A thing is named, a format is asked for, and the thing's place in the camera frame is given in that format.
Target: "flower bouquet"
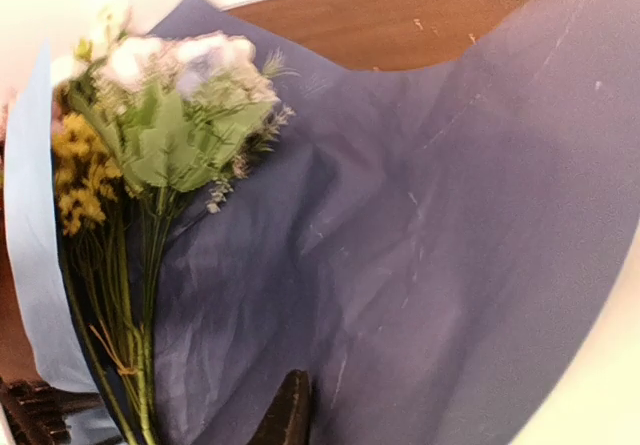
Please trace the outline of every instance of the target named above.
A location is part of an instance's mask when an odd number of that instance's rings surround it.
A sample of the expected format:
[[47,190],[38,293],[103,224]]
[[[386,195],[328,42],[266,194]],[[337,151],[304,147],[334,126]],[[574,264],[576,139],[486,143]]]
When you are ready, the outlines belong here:
[[[162,443],[154,312],[167,235],[197,190],[210,187],[216,213],[272,150],[293,111],[279,106],[271,79],[292,72],[277,52],[258,70],[254,45],[222,32],[132,36],[130,16],[106,9],[97,31],[54,62],[51,143],[60,267],[80,341],[125,440],[152,445]],[[142,237],[135,289],[131,227]]]

